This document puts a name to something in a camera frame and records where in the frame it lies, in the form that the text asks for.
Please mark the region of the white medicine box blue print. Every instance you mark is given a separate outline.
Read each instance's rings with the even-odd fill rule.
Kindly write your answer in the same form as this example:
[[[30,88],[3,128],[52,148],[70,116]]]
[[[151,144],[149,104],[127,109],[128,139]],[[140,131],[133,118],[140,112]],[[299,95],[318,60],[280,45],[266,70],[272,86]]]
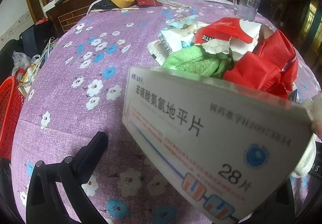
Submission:
[[[129,69],[122,121],[168,182],[214,223],[237,223],[262,204],[313,134],[296,103],[158,67]]]

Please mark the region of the green towel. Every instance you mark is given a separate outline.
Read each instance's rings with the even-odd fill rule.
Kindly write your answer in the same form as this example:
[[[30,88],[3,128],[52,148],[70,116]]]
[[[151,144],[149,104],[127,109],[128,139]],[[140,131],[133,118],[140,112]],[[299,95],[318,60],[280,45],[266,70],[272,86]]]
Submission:
[[[231,53],[211,54],[201,46],[191,46],[169,55],[162,67],[222,79],[234,67],[234,60]]]

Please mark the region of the torn red white carton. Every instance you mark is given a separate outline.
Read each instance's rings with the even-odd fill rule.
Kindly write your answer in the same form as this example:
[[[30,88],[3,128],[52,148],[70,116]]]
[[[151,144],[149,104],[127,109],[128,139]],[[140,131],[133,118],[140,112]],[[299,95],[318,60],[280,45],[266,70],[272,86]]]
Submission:
[[[240,55],[251,52],[257,46],[261,23],[240,18],[222,18],[197,30],[193,42],[221,46],[224,51],[231,49]]]

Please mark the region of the white tube box red label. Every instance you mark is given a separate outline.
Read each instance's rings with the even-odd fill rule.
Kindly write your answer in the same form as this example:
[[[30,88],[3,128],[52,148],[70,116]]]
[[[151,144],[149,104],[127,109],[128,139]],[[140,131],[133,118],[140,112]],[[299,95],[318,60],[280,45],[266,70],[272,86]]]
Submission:
[[[155,40],[150,42],[147,45],[148,52],[154,58],[154,60],[162,66],[166,59],[168,58],[169,54],[167,53],[165,47],[159,40]]]

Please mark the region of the white sachet red print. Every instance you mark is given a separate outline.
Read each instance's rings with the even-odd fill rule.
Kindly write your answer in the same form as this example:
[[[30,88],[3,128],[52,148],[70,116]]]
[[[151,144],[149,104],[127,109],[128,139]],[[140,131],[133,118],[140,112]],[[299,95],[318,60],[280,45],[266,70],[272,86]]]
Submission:
[[[161,44],[170,55],[193,46],[193,38],[197,29],[196,23],[182,24],[173,22],[168,27],[162,29],[158,36]]]

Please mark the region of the white tissue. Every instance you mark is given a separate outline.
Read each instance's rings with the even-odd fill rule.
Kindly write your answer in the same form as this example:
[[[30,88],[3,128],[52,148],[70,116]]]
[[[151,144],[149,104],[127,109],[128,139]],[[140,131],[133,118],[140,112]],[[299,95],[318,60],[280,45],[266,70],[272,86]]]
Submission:
[[[308,175],[314,164],[317,153],[316,141],[321,140],[321,92],[313,98],[305,100],[301,105],[306,109],[312,121],[313,135],[301,160],[291,173],[293,178],[302,178]]]

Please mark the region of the red plastic basket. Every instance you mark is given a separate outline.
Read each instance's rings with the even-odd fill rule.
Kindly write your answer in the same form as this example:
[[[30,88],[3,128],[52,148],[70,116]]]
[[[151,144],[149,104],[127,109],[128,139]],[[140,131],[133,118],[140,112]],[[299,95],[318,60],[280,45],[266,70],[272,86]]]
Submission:
[[[23,69],[19,69],[14,76],[9,76],[1,84],[1,158],[11,159],[15,129],[25,101],[25,97],[18,90],[17,76],[25,73]]]

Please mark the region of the purple floral tablecloth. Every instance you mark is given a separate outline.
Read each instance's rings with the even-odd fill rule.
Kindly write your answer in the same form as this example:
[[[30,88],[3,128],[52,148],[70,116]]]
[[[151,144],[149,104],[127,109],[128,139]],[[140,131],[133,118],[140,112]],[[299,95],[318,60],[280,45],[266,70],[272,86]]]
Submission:
[[[188,9],[90,13],[58,40],[15,130],[11,175],[22,217],[36,162],[60,163],[103,131],[109,135],[108,149],[83,189],[108,223],[208,223],[166,182],[122,123],[128,70],[156,64],[147,45],[162,28],[191,15],[212,23],[235,14],[227,1],[173,1]]]

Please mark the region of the dark navy bag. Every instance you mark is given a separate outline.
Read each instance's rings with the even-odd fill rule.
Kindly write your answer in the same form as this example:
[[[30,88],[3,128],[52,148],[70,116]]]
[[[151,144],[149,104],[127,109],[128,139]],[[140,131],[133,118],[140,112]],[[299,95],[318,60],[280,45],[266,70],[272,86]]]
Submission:
[[[54,25],[50,20],[32,25],[20,35],[24,53],[31,58],[35,55],[41,55],[49,40],[55,35]]]

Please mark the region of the wooden chopsticks pair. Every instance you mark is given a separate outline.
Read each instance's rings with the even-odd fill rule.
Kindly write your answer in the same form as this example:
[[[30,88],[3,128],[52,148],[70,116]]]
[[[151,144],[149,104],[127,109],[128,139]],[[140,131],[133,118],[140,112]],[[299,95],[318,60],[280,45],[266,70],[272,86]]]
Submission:
[[[174,1],[170,1],[170,0],[156,0],[157,2],[163,3],[163,4],[167,4],[167,5],[171,5],[171,6],[179,6],[182,8],[191,8],[191,6],[182,4],[182,3],[178,3],[178,2],[174,2]]]

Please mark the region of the clear plastic measuring jug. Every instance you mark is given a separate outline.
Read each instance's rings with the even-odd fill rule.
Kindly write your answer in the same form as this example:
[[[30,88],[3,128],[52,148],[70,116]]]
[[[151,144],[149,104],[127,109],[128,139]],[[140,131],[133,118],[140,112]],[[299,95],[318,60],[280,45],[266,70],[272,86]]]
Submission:
[[[236,15],[248,21],[254,21],[261,0],[233,0]]]

